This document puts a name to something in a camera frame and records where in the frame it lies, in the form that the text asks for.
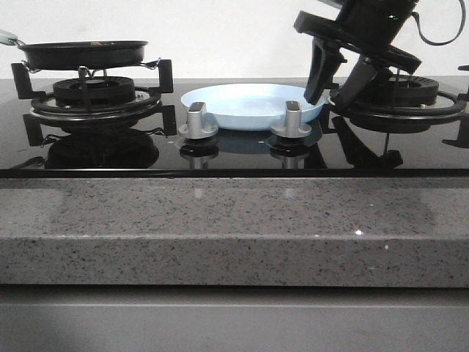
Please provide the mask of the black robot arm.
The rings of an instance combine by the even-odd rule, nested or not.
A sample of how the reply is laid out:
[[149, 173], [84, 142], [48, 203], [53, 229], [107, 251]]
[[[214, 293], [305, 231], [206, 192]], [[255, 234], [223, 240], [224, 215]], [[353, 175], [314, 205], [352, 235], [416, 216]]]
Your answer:
[[[330, 20], [299, 12], [294, 28], [313, 37], [312, 59], [304, 98], [317, 103], [324, 90], [340, 110], [351, 105], [378, 73], [395, 67], [414, 73], [421, 60], [392, 46], [395, 36], [417, 5], [416, 1], [340, 1], [339, 14]], [[359, 60], [342, 86], [333, 83], [345, 63], [340, 50], [359, 54]]]

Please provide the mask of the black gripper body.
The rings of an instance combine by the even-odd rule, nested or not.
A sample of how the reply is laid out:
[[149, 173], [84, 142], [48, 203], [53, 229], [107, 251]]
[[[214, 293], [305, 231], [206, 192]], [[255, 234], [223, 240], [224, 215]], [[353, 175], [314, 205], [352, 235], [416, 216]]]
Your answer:
[[417, 5], [416, 1], [334, 1], [340, 7], [335, 20], [299, 12], [294, 28], [297, 32], [331, 40], [339, 46], [385, 66], [414, 73], [421, 60], [392, 46]]

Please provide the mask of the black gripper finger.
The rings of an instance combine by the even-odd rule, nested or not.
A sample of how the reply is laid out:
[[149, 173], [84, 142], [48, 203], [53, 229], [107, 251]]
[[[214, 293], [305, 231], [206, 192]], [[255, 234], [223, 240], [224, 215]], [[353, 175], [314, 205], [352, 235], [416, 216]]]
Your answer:
[[315, 37], [312, 42], [312, 59], [304, 98], [315, 105], [325, 89], [336, 86], [333, 76], [344, 62], [340, 46], [330, 40]]
[[331, 95], [333, 106], [337, 110], [345, 110], [376, 75], [377, 69], [374, 62], [370, 58], [361, 57], [343, 86]]

